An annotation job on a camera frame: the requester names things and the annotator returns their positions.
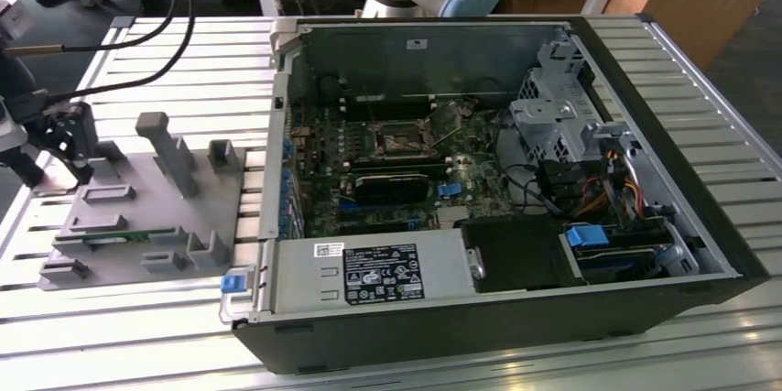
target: slotted metal table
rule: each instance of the slotted metal table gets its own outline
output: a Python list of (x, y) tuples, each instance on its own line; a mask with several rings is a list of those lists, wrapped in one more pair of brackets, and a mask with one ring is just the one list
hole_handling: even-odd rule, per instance
[[(35, 289), (37, 270), (69, 196), (21, 190), (0, 226), (0, 388), (676, 390), (777, 389), (782, 383), (782, 166), (745, 121), (652, 23), (588, 18), (669, 130), (772, 279), (645, 334), (597, 342), (374, 365), (318, 375), (273, 375), (217, 318), (218, 278)], [(113, 27), (103, 43), (146, 33), (157, 19)], [(89, 97), (97, 133), (125, 152), (141, 111), (170, 116), (190, 148), (214, 137), (249, 148), (236, 265), (252, 262), (273, 70), (265, 18), (200, 18), (173, 71), (142, 88)], [(98, 54), (79, 87), (156, 71), (181, 41), (184, 19), (142, 46)], [(619, 118), (611, 98), (597, 91)], [(43, 157), (39, 163), (47, 164)]]

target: yellow wire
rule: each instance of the yellow wire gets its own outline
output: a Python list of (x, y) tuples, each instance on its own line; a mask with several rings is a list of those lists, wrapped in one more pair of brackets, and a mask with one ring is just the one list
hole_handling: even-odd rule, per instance
[(597, 199), (595, 199), (593, 201), (591, 201), (591, 203), (581, 208), (581, 210), (572, 216), (572, 217), (577, 217), (579, 215), (581, 215), (584, 212), (588, 212), (591, 210), (593, 210), (597, 205), (600, 205), (600, 203), (603, 203), (603, 201), (605, 200), (605, 193), (600, 194), (600, 196), (597, 197)]

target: blue latch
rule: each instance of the blue latch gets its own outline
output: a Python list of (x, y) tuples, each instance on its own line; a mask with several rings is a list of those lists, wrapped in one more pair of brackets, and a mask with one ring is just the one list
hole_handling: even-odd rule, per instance
[(461, 182), (449, 183), (437, 187), (437, 196), (450, 197), (461, 193)]
[(576, 246), (605, 246), (608, 237), (597, 224), (577, 224), (565, 233), (571, 247)]
[(224, 275), (220, 280), (222, 293), (240, 293), (246, 291), (246, 277), (244, 275)]

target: warning label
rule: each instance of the warning label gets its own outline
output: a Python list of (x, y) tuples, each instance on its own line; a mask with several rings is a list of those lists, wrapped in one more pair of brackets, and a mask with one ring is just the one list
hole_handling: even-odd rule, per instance
[(344, 249), (341, 262), (350, 306), (424, 297), (414, 244)]

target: sticker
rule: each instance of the sticker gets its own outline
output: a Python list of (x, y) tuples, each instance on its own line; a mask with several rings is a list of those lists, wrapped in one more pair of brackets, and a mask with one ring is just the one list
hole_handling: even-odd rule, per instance
[(414, 244), (357, 249), (342, 249), (342, 243), (338, 245), (344, 267), (344, 298), (350, 306), (424, 298)]
[(428, 40), (424, 40), (424, 39), (406, 40), (406, 50), (425, 49), (426, 46), (428, 46)]
[(314, 258), (321, 256), (341, 256), (341, 249), (344, 249), (344, 243), (316, 243)]

